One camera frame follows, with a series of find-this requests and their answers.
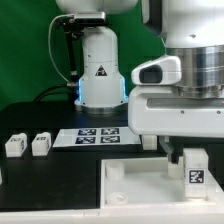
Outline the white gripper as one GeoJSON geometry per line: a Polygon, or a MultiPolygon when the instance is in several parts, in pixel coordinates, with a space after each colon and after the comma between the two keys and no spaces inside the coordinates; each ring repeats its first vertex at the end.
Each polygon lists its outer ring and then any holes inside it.
{"type": "Polygon", "coordinates": [[[186,99],[171,86],[136,86],[129,96],[128,125],[139,135],[158,135],[172,164],[179,156],[169,136],[224,138],[224,98],[186,99]]]}

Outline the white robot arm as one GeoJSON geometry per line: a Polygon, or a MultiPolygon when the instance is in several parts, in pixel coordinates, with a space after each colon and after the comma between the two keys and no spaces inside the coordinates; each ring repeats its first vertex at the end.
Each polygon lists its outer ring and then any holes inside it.
{"type": "Polygon", "coordinates": [[[87,24],[141,5],[143,24],[164,41],[166,53],[132,71],[128,124],[156,135],[172,162],[172,137],[224,137],[224,0],[56,0],[87,24]]]}

